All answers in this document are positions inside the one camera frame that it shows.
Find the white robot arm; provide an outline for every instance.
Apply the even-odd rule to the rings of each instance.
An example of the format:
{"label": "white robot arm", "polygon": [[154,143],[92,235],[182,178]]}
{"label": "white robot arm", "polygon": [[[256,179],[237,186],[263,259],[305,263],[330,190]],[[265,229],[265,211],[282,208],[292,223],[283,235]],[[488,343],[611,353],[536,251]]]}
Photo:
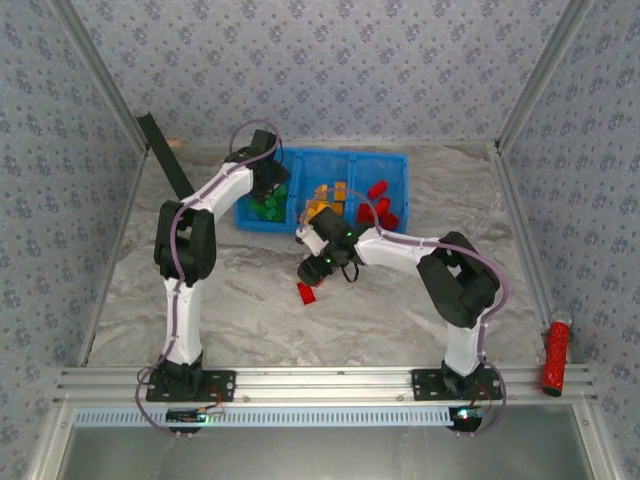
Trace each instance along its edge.
{"label": "white robot arm", "polygon": [[[188,185],[193,193],[180,202],[167,201],[160,209],[154,261],[167,292],[167,334],[164,354],[151,369],[149,401],[197,398],[204,377],[212,375],[202,368],[200,306],[201,280],[211,274],[216,261],[215,224],[242,196],[251,194],[262,201],[287,180],[289,172],[274,160],[277,138],[256,130],[251,145],[229,155],[200,190],[193,192]],[[171,168],[179,169],[175,158],[172,163]],[[188,184],[181,169],[180,173]]]}
{"label": "white robot arm", "polygon": [[[478,353],[482,317],[500,288],[493,272],[455,251],[423,246],[428,242],[414,237],[393,234],[391,241],[374,227],[352,228],[331,209],[322,210],[296,235],[312,253],[298,269],[298,276],[307,285],[317,285],[351,262],[356,266],[383,265],[419,276],[447,322],[447,351],[442,365],[447,388],[462,396],[465,384],[474,385],[471,380],[482,368]],[[457,232],[428,240],[474,250]],[[459,272],[454,275],[450,268]]]}
{"label": "white robot arm", "polygon": [[[225,163],[220,172],[213,177],[200,190],[190,197],[182,200],[183,204],[196,201],[191,207],[193,211],[204,210],[210,212],[215,224],[220,217],[242,196],[251,192],[253,188],[253,171],[247,167],[236,168],[228,173],[237,163]],[[215,238],[213,243],[204,245],[215,255]],[[191,365],[202,354],[202,344],[200,343],[200,305],[202,297],[202,282],[194,282],[191,286],[181,286],[176,292],[178,279],[167,277],[164,280],[167,291],[167,335],[163,351],[167,351],[169,344],[174,341],[167,360],[178,365]],[[177,331],[173,332],[173,297],[178,296],[177,309]]]}

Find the marble surface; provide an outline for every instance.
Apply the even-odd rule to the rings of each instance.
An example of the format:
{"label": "marble surface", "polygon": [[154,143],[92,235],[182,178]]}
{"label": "marble surface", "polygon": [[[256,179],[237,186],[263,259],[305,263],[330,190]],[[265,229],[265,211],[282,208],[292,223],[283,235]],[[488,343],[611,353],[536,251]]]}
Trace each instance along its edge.
{"label": "marble surface", "polygon": [[[367,147],[366,150],[389,151]],[[542,351],[513,236],[491,163],[448,147],[394,148],[410,159],[408,233],[465,234],[495,259],[512,283],[512,297],[488,330],[489,358],[531,364]],[[177,150],[196,188],[215,172],[224,152]],[[96,331],[90,365],[144,365],[161,353],[165,292],[153,262],[160,205],[173,194],[156,159],[147,160],[119,261]],[[334,275],[303,306],[296,268],[307,255],[292,235],[236,230],[233,212],[216,227],[218,259],[206,280],[201,337],[209,365],[439,364],[446,324],[417,277],[365,267],[348,284]]]}

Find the blue floral wallpaper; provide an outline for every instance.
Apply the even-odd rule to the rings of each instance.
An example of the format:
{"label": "blue floral wallpaper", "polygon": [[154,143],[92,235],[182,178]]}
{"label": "blue floral wallpaper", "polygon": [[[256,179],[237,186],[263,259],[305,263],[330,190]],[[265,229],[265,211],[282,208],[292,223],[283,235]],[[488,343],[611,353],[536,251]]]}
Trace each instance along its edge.
{"label": "blue floral wallpaper", "polygon": [[0,478],[74,364],[140,160],[40,1],[0,2]]}
{"label": "blue floral wallpaper", "polygon": [[125,99],[168,136],[495,138],[566,0],[76,0]]}
{"label": "blue floral wallpaper", "polygon": [[640,4],[597,0],[508,153],[572,352],[640,478]]}

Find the blue plastic bin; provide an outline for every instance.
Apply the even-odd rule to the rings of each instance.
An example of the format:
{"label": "blue plastic bin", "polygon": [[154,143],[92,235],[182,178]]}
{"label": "blue plastic bin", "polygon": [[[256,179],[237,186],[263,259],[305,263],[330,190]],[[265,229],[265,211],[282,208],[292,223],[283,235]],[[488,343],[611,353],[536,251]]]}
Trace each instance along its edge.
{"label": "blue plastic bin", "polygon": [[[306,201],[314,197],[318,186],[332,188],[335,182],[346,182],[347,187],[366,196],[372,185],[386,180],[389,189],[383,196],[391,198],[391,211],[400,220],[396,231],[406,232],[409,220],[409,169],[406,155],[285,147],[283,165],[291,174],[285,184],[288,191],[285,220],[281,223],[261,220],[249,209],[250,197],[245,196],[234,207],[237,228],[255,232],[293,233],[299,225]],[[329,201],[332,198],[333,192],[330,192]],[[347,195],[344,217],[352,225],[355,224],[357,207],[361,202],[361,199]]]}

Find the metal frame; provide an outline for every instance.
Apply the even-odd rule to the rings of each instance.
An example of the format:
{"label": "metal frame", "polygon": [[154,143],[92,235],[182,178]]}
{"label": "metal frame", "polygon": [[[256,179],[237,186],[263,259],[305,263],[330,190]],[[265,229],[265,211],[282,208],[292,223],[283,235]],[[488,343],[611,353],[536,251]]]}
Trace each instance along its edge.
{"label": "metal frame", "polygon": [[147,149],[144,134],[136,121],[133,113],[127,106],[118,86],[116,85],[109,69],[105,65],[95,44],[91,41],[91,35],[82,23],[78,12],[69,0],[48,0],[49,6],[60,20],[69,41],[75,47],[82,58],[87,70],[93,77],[95,86],[104,97],[107,105],[115,115],[131,145],[143,153]]}
{"label": "metal frame", "polygon": [[506,153],[542,96],[551,76],[571,46],[594,0],[570,0],[556,22],[553,33],[540,54],[538,63],[531,70],[516,104],[511,109],[500,132],[500,153]]}
{"label": "metal frame", "polygon": [[533,240],[522,201],[517,193],[517,186],[509,163],[495,148],[490,152],[489,157],[493,162],[498,186],[503,194],[504,208],[511,221],[518,256],[534,302],[536,319],[548,328],[554,306],[542,261]]}
{"label": "metal frame", "polygon": [[140,180],[142,178],[142,172],[144,170],[145,164],[147,163],[148,157],[148,152],[145,152],[138,160],[138,168],[134,173],[133,184],[129,189],[125,210],[123,212],[120,225],[118,225],[118,231],[116,232],[115,241],[113,242],[113,246],[111,247],[111,251],[109,252],[109,259],[105,268],[104,278],[100,283],[100,289],[98,290],[96,303],[93,307],[93,310],[91,311],[89,321],[87,322],[87,329],[84,334],[82,346],[80,347],[80,353],[78,354],[77,364],[81,366],[86,366],[87,362],[89,361],[91,347],[93,345],[93,340],[95,339],[96,328],[98,327],[98,319],[100,318],[100,314],[102,313],[104,302],[107,300],[107,293],[109,292],[109,286],[111,285],[111,280],[113,279],[113,274],[115,272],[118,255],[120,253],[120,246],[122,245],[122,241],[124,240],[124,234],[127,230],[127,225],[129,224],[129,217],[131,216],[133,202],[136,198],[138,186],[140,185]]}
{"label": "metal frame", "polygon": [[[237,372],[236,401],[227,412],[265,411],[265,408],[362,407],[398,408],[419,412],[429,407],[460,405],[460,401],[416,402],[411,370],[402,367],[245,367]],[[499,367],[505,378],[510,405],[574,405],[580,432],[597,480],[622,479],[608,457],[609,448],[599,436],[597,395],[586,365],[567,365],[564,394],[544,395],[539,387],[539,365]],[[41,432],[29,480],[57,478],[70,433],[78,415],[102,408],[119,412],[134,405],[136,367],[68,368],[61,372],[53,408]],[[197,404],[149,404],[151,410]]]}

